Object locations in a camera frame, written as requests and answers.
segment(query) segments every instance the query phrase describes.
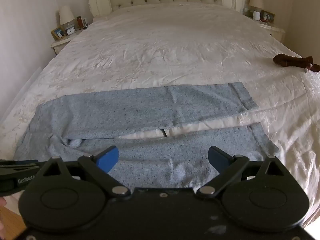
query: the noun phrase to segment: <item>white clock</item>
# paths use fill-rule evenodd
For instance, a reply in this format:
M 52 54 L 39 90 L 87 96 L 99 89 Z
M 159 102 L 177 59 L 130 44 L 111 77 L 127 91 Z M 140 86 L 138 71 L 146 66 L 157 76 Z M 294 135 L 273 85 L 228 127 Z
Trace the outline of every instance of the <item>white clock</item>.
M 74 27 L 72 27 L 72 28 L 70 28 L 70 29 L 67 30 L 67 34 L 68 34 L 68 35 L 71 35 L 71 34 L 74 34 L 74 33 L 76 33 L 76 30 L 75 30 Z

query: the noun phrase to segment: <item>white nightstand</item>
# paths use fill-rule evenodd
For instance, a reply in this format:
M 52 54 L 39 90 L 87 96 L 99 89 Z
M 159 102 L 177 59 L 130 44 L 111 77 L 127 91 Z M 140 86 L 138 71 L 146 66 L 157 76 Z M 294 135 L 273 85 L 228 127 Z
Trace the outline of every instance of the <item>white nightstand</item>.
M 268 23 L 267 24 L 267 23 L 262 22 L 262 21 L 256 21 L 256 20 L 252 19 L 251 17 L 248 17 L 248 18 L 253 20 L 257 24 L 259 24 L 260 27 L 266 29 L 268 31 L 268 33 L 270 33 L 270 35 L 272 37 L 274 37 L 276 40 L 278 40 L 280 42 L 284 41 L 285 31 L 283 29 L 280 29 L 280 28 L 276 27 L 272 23 Z
M 78 30 L 76 31 L 76 33 L 71 34 L 70 36 L 66 36 L 64 37 L 62 40 L 60 41 L 55 41 L 54 43 L 52 43 L 51 48 L 54 49 L 54 52 L 56 53 L 56 55 L 59 54 L 59 52 L 70 42 L 72 41 L 77 35 L 79 35 L 82 30 Z

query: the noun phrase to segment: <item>wooden floor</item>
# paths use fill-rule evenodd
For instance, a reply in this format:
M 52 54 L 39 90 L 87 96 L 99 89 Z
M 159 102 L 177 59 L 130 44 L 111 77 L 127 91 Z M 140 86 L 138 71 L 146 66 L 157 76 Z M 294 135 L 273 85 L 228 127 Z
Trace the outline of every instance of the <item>wooden floor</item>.
M 5 240 L 15 239 L 15 237 L 26 229 L 21 216 L 11 212 L 5 207 L 0 207 L 0 213 L 6 230 Z

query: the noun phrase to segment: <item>photo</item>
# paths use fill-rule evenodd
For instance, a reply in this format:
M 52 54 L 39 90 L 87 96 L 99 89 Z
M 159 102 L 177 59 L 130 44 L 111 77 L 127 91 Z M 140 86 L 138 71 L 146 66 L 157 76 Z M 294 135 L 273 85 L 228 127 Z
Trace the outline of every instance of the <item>photo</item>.
M 62 38 L 64 38 L 66 36 L 66 32 L 64 31 L 64 29 L 62 27 L 58 27 L 55 30 L 53 30 L 51 32 L 51 34 L 54 36 L 55 39 L 57 40 L 61 40 Z
M 260 20 L 262 22 L 274 23 L 275 14 L 262 10 Z

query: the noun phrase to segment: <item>bed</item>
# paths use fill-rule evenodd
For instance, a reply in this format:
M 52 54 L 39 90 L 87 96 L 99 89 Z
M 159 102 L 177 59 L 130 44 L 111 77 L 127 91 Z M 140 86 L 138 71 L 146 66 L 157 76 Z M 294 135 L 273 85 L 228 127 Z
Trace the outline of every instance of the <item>bed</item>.
M 94 23 L 43 70 L 0 129 L 11 159 L 39 104 L 63 95 L 181 84 L 243 82 L 258 109 L 166 130 L 192 131 L 262 122 L 280 160 L 310 199 L 304 225 L 318 218 L 320 78 L 281 68 L 278 53 L 298 56 L 241 15 L 242 0 L 89 0 Z M 124 138 L 161 137 L 160 130 Z M 17 212 L 17 197 L 7 198 Z

